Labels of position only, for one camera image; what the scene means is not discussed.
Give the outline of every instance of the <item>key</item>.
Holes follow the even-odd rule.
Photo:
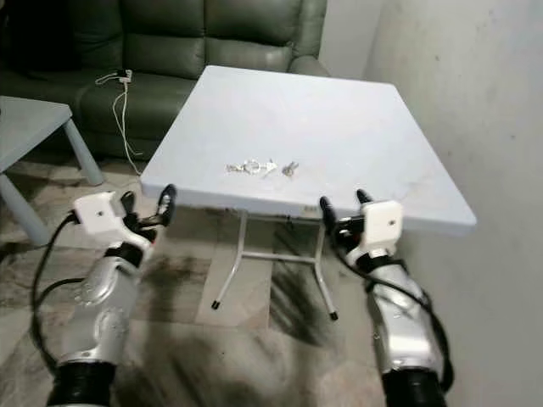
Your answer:
[[[286,176],[293,176],[294,175],[294,170],[296,170],[298,168],[299,164],[298,163],[295,163],[294,161],[292,163],[290,163],[289,165],[287,165],[286,167],[283,167],[283,170],[282,170],[282,173]]]
[[[266,172],[264,173],[264,176],[262,177],[262,178],[266,178],[268,174],[270,174],[272,171],[277,169],[277,164],[275,164],[273,161],[270,160],[264,165],[261,164],[260,167],[266,170]]]
[[[228,172],[244,172],[244,167],[242,165],[227,165]]]
[[[247,174],[258,174],[262,169],[262,164],[256,161],[255,159],[250,159],[249,161],[244,162],[244,171]]]

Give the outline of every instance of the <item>black cable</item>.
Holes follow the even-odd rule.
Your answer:
[[[432,307],[432,301],[430,297],[423,291],[423,299],[420,299],[413,293],[410,293],[409,291],[405,290],[403,287],[397,286],[392,282],[387,282],[386,280],[382,280],[368,273],[360,273],[355,267],[353,267],[347,262],[347,260],[345,259],[345,257],[342,255],[340,251],[340,248],[336,239],[336,236],[340,227],[341,225],[336,225],[332,229],[332,232],[330,233],[330,246],[332,247],[333,253],[335,254],[336,258],[341,262],[342,265],[347,267],[357,276],[360,276],[364,280],[371,282],[373,285],[379,284],[388,288],[392,288],[393,290],[404,294],[408,298],[412,299],[415,303],[420,305],[421,308],[424,309],[428,313],[430,320],[432,322],[432,328],[434,330],[434,334],[436,336],[438,346],[441,352],[443,353],[443,356],[445,359],[444,375],[443,375],[443,380],[441,381],[440,385],[443,391],[447,392],[452,387],[452,383],[454,382],[454,369],[451,363],[449,341],[447,339],[447,335],[445,333],[445,329],[443,325],[441,324],[441,321],[439,320],[438,316],[434,313],[434,310]]]
[[[57,227],[57,229],[54,231],[53,235],[51,236],[51,240],[49,240],[49,243],[45,249],[45,252],[43,253],[42,259],[40,260],[40,263],[36,268],[36,273],[34,275],[34,281],[32,282],[32,288],[31,288],[31,312],[32,312],[31,332],[30,332],[31,339],[34,345],[36,346],[36,348],[38,349],[38,351],[40,352],[42,359],[45,362],[45,365],[48,368],[49,372],[51,372],[51,374],[53,374],[56,370],[57,361],[48,352],[45,342],[43,340],[41,321],[40,321],[40,316],[39,316],[39,308],[43,300],[45,299],[45,297],[51,291],[53,291],[56,287],[58,287],[58,285],[55,287],[49,286],[39,297],[37,295],[37,290],[40,284],[40,278],[42,277],[43,269],[45,268],[45,264],[47,263],[49,259],[49,255],[51,254],[51,251],[53,250],[54,243],[57,240],[57,237],[59,237],[59,234],[64,229],[64,227],[71,222],[77,222],[77,217],[73,212],[70,213],[68,216],[66,216],[66,218],[60,223],[60,225]]]
[[[82,282],[85,280],[82,277],[74,277],[74,278],[65,278],[64,280],[58,280],[57,282],[54,282],[53,284],[49,285],[45,290],[43,290],[42,294],[40,294],[40,297],[37,299],[37,307],[38,309],[43,304],[43,301],[45,301],[45,298],[55,289],[60,286],[66,285],[66,284],[76,284],[78,282]]]

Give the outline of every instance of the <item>white wall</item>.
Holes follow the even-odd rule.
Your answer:
[[[389,0],[366,77],[397,85],[479,218],[404,248],[450,333],[450,405],[543,405],[543,2]]]
[[[328,0],[319,60],[338,78],[361,79],[383,0]]]

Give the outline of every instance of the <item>tiled floor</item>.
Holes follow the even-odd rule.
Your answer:
[[[119,161],[101,163],[106,183],[89,187],[71,163],[24,162],[14,183],[55,227],[81,195],[132,189],[142,214],[154,203]],[[234,214],[179,209],[143,278],[113,391],[119,406],[383,406],[360,282],[325,255],[324,277],[339,310],[332,322],[311,270],[245,259],[218,310],[210,305],[235,257]],[[310,249],[315,230],[250,221],[248,245],[273,252]],[[0,203],[0,407],[44,405],[51,378],[26,333],[29,286],[42,250],[33,248]],[[102,246],[77,226],[59,239],[43,284],[80,276]],[[59,351],[70,288],[43,307]]]

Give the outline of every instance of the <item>sofa backrest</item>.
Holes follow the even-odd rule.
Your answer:
[[[327,0],[71,2],[78,4],[75,32],[86,44],[84,64],[123,64],[190,79],[207,64],[284,72],[293,57],[318,56],[327,5]],[[114,15],[104,18],[107,13]]]

